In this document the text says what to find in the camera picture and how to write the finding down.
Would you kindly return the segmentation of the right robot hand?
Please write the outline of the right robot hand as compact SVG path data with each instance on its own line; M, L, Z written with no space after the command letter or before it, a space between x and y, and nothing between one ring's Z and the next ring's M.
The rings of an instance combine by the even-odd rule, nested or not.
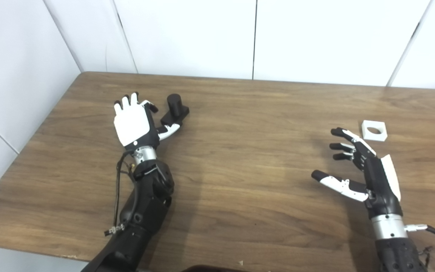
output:
M347 129L333 128L331 134L349 141L349 144L329 145L332 150L342 151L334 154L333 160L351 161L363 172L365 183L333 176L320 170L314 170L311 177L343 196L365 203L370 219L381 215L403 216L400 187L390 158L379 158L364 139Z

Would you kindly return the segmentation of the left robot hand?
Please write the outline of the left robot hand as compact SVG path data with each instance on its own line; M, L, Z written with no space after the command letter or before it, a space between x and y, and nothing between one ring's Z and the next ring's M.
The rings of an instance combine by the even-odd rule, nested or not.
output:
M160 142L174 134L182 122L171 122L156 127L152 114L158 108L150 101L138 100L138 92L124 95L114 103L114 127L121 145L126 150L149 146L156 149Z

